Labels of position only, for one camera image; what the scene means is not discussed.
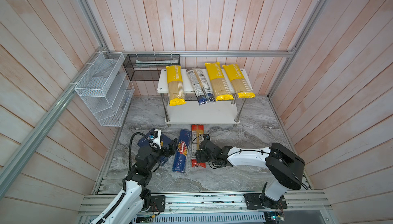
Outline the blue Barilla spaghetti bag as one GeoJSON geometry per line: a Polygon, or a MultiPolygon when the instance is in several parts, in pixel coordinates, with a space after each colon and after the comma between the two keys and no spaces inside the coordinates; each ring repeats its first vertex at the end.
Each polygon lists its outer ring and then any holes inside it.
{"type": "Polygon", "coordinates": [[[191,131],[187,129],[182,129],[180,131],[177,150],[175,153],[175,159],[172,168],[173,172],[180,172],[180,173],[185,172],[190,139],[191,139],[191,131]]]}

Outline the blue Barilla rigatoni box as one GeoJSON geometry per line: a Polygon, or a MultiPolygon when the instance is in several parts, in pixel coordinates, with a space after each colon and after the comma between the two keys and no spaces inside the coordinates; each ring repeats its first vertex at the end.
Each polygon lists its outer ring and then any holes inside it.
{"type": "Polygon", "coordinates": [[[152,140],[152,141],[154,141],[154,143],[153,143],[154,148],[161,149],[161,150],[163,150],[163,149],[170,149],[170,145],[172,145],[172,149],[174,149],[177,146],[177,144],[178,144],[178,139],[177,138],[171,139],[167,135],[161,134],[160,135],[160,147],[158,147],[158,144],[157,144],[158,140],[155,139],[155,134],[156,133],[157,133],[157,129],[155,129],[155,128],[151,129],[146,134],[146,136],[149,137],[149,139],[146,139],[146,138],[143,137],[142,139],[140,139],[137,142],[137,145],[140,148],[145,147],[145,146],[150,146],[151,145],[150,140],[152,140]]]}

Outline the red spaghetti bag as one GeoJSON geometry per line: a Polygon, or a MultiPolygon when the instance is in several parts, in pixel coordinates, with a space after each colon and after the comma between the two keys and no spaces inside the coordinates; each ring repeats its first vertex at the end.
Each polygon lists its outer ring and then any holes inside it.
{"type": "Polygon", "coordinates": [[[192,167],[206,167],[206,163],[199,163],[196,158],[196,151],[199,150],[199,145],[203,141],[204,126],[192,125],[191,126],[191,166],[192,167]]]}

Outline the clear blue-ended spaghetti bag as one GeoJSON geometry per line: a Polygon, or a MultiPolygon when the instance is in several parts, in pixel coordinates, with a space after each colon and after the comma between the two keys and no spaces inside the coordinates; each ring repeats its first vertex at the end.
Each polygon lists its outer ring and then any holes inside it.
{"type": "Polygon", "coordinates": [[[208,84],[202,69],[187,69],[186,73],[190,79],[199,105],[213,103],[216,101],[213,91],[208,84]]]}

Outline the yellow Pastatime spaghetti bag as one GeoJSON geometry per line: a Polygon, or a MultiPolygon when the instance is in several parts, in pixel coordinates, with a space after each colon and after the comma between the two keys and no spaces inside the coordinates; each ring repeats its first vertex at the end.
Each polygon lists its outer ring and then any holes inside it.
{"type": "Polygon", "coordinates": [[[216,101],[233,100],[219,62],[205,63],[216,101]]]}
{"type": "Polygon", "coordinates": [[[252,91],[250,85],[247,83],[244,75],[242,74],[241,69],[236,63],[224,65],[223,68],[239,99],[255,97],[255,93],[252,91]]]}
{"type": "Polygon", "coordinates": [[[169,90],[169,106],[178,106],[186,104],[182,69],[180,65],[171,65],[166,67],[167,84],[169,90]]]}

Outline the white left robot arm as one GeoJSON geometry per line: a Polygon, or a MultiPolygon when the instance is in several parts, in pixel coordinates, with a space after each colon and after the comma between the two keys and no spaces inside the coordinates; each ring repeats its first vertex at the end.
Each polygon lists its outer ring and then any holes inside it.
{"type": "Polygon", "coordinates": [[[123,179],[123,188],[93,221],[92,224],[129,224],[142,210],[151,208],[151,191],[146,188],[149,184],[153,168],[161,164],[160,158],[174,155],[178,140],[174,139],[167,147],[157,149],[145,146],[138,150],[135,164],[123,179]]]}

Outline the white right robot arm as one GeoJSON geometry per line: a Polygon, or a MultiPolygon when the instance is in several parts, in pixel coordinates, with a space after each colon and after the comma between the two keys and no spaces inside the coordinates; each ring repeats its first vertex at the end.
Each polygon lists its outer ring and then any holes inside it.
{"type": "Polygon", "coordinates": [[[205,135],[195,156],[197,162],[209,163],[212,168],[246,165],[269,169],[274,180],[265,183],[262,193],[244,195],[249,210],[286,209],[288,205],[284,194],[303,187],[304,160],[279,143],[259,149],[220,148],[210,140],[209,135],[205,135]]]}

